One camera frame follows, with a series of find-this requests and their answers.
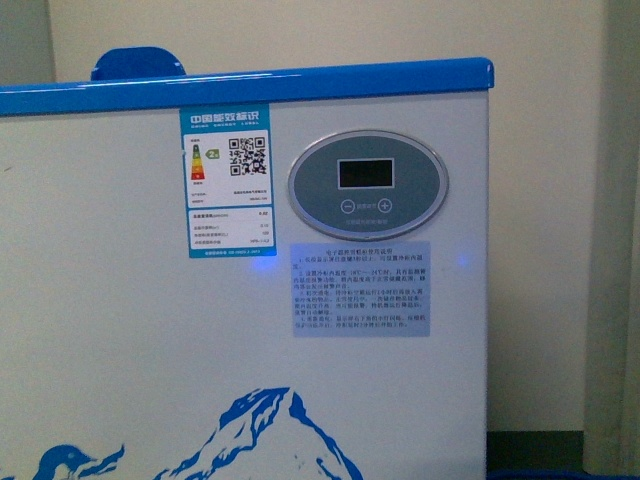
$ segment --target blue light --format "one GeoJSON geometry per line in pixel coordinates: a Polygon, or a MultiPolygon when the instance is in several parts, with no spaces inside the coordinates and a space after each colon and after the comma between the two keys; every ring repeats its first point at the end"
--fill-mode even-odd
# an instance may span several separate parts
{"type": "Polygon", "coordinates": [[[465,254],[458,255],[458,266],[467,268],[471,264],[469,257],[465,254]]]}
{"type": "Polygon", "coordinates": [[[278,266],[278,256],[253,257],[251,266],[256,272],[271,272],[278,266]]]}

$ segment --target freezer lid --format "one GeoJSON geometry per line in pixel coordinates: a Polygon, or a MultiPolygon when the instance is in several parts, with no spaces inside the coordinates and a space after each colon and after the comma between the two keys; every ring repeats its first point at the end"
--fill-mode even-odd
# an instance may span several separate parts
{"type": "Polygon", "coordinates": [[[0,87],[0,116],[488,90],[482,57],[0,87]]]}

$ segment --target snowy mountain decal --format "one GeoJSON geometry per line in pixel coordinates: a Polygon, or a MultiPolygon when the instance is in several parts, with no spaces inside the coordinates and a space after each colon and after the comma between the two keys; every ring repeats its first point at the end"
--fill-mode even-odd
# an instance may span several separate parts
{"type": "Polygon", "coordinates": [[[289,388],[237,399],[193,456],[154,480],[362,480],[336,442],[307,416],[289,388]]]}

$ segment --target sticker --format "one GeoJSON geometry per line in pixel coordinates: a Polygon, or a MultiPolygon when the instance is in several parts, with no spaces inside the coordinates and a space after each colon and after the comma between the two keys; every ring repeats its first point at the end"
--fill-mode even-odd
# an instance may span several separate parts
{"type": "Polygon", "coordinates": [[[295,337],[426,337],[428,242],[291,246],[295,337]]]}
{"type": "Polygon", "coordinates": [[[267,105],[180,111],[191,258],[275,255],[267,105]]]}

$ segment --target chest freezer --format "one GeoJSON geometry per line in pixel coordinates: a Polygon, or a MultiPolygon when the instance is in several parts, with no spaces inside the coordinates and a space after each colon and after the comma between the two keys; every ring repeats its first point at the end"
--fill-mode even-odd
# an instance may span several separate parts
{"type": "Polygon", "coordinates": [[[0,479],[484,478],[492,86],[0,89],[0,479]]]}

